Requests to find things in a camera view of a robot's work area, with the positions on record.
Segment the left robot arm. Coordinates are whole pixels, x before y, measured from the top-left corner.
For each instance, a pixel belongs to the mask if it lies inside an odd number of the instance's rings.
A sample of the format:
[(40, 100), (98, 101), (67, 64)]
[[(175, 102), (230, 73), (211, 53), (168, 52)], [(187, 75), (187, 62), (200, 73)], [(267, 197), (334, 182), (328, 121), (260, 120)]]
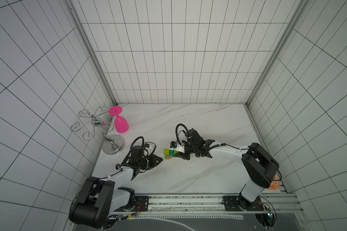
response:
[(114, 211), (128, 211), (129, 215), (122, 219), (128, 219), (142, 211), (143, 205), (136, 201), (135, 191), (123, 187), (123, 184), (163, 161), (154, 154), (156, 147), (152, 142), (133, 146), (127, 159), (116, 165), (117, 173), (102, 178), (88, 177), (71, 203), (69, 220), (95, 229), (108, 229), (121, 220), (113, 214)]

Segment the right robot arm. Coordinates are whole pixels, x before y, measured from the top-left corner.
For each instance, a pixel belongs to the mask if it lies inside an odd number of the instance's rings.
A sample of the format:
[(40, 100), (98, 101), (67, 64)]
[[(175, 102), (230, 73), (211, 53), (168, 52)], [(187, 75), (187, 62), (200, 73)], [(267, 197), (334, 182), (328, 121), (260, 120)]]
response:
[(190, 156), (195, 155), (241, 161), (249, 180), (240, 192), (238, 197), (240, 202), (255, 202), (262, 191), (271, 186), (279, 173), (279, 163), (259, 143), (235, 146), (211, 139), (204, 140), (195, 129), (186, 131), (184, 135), (186, 140), (180, 141), (176, 132), (176, 141), (170, 143), (170, 149), (177, 151), (175, 157), (190, 160)]

